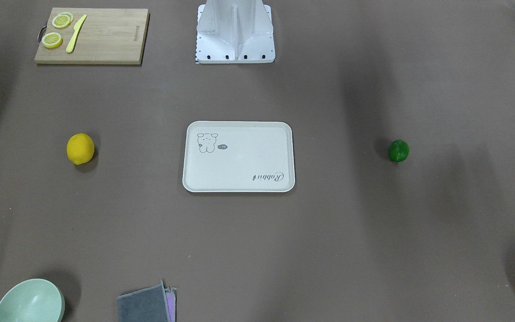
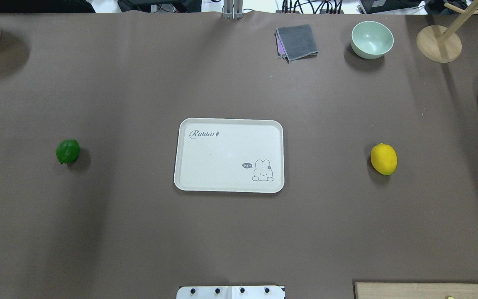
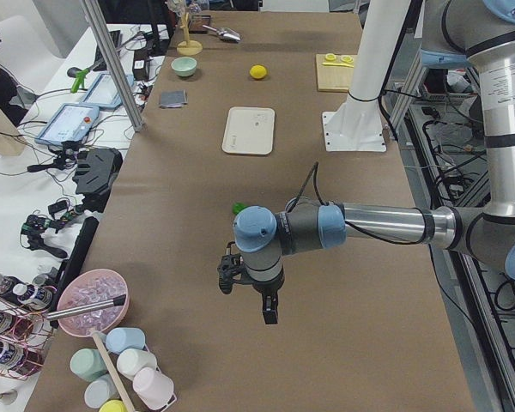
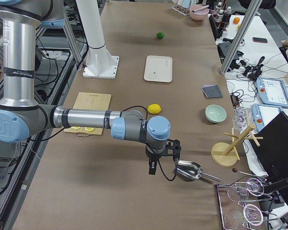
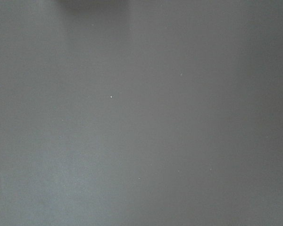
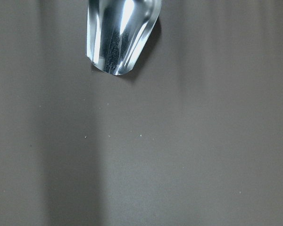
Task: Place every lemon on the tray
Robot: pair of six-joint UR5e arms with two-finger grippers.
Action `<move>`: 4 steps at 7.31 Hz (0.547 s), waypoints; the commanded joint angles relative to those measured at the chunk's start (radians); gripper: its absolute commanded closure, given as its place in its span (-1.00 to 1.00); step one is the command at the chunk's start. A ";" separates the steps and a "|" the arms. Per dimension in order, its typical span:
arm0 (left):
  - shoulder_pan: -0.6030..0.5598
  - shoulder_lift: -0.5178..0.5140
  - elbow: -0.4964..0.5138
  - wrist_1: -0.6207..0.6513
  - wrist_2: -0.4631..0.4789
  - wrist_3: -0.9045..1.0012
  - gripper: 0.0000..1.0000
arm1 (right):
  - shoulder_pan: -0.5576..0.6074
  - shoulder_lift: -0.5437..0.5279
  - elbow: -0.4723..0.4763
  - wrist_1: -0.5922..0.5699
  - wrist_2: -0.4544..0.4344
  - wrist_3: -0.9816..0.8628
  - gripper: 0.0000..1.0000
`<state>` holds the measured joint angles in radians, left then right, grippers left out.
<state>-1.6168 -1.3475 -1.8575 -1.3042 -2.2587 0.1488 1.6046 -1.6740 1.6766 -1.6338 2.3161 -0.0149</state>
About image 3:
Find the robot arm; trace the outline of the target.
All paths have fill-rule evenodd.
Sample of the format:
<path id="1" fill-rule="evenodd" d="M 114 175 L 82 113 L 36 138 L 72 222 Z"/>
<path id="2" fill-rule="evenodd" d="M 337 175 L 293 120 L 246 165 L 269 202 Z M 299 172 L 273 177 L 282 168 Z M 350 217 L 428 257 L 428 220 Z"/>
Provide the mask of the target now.
<path id="1" fill-rule="evenodd" d="M 250 285 L 266 324 L 278 320 L 282 258 L 330 249 L 349 237 L 395 245 L 433 244 L 469 255 L 515 280 L 515 1 L 425 2 L 421 60 L 474 67 L 479 75 L 490 199 L 481 208 L 427 210 L 290 200 L 280 213 L 251 206 L 233 222 L 233 245 L 218 266 L 219 288 Z"/>

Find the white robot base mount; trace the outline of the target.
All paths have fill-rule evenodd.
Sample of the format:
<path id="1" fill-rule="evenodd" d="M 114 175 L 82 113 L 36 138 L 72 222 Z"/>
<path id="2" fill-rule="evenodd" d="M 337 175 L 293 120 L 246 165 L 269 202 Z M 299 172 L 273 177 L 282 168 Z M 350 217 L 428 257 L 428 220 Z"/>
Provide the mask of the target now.
<path id="1" fill-rule="evenodd" d="M 327 151 L 384 153 L 387 150 L 380 101 L 411 4 L 410 0 L 369 3 L 347 98 L 336 111 L 323 113 Z"/>

